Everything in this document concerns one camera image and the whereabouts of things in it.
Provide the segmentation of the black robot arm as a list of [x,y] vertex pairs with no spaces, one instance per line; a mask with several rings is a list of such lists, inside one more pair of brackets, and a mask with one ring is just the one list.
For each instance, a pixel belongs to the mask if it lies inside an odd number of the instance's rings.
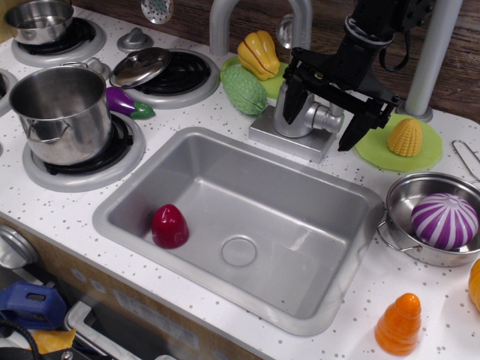
[[341,152],[369,130],[384,128],[401,98],[375,77],[372,64],[386,63],[396,34],[409,47],[411,28],[421,26],[432,9],[431,1],[358,1],[344,21],[345,36],[336,53],[292,48],[275,110],[276,131],[291,138],[313,128],[334,132],[338,117],[315,103],[314,95],[353,115],[339,141]]

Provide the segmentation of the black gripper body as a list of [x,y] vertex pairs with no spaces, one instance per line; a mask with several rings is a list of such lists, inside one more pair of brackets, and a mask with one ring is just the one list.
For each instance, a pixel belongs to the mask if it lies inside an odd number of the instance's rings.
[[307,90],[333,101],[353,116],[370,115],[370,129],[384,128],[393,109],[400,105],[400,97],[375,77],[372,64],[377,56],[384,60],[394,38],[390,28],[372,32],[346,28],[335,54],[293,48],[283,77],[287,82],[294,75],[301,77]]

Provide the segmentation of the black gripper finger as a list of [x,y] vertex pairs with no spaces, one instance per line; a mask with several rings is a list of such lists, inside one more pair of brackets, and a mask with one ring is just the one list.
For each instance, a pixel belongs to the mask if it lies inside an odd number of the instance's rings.
[[348,152],[371,129],[371,124],[372,117],[370,115],[354,115],[339,140],[338,151]]
[[283,117],[291,125],[302,110],[308,96],[303,80],[299,76],[292,76],[287,82],[283,104]]

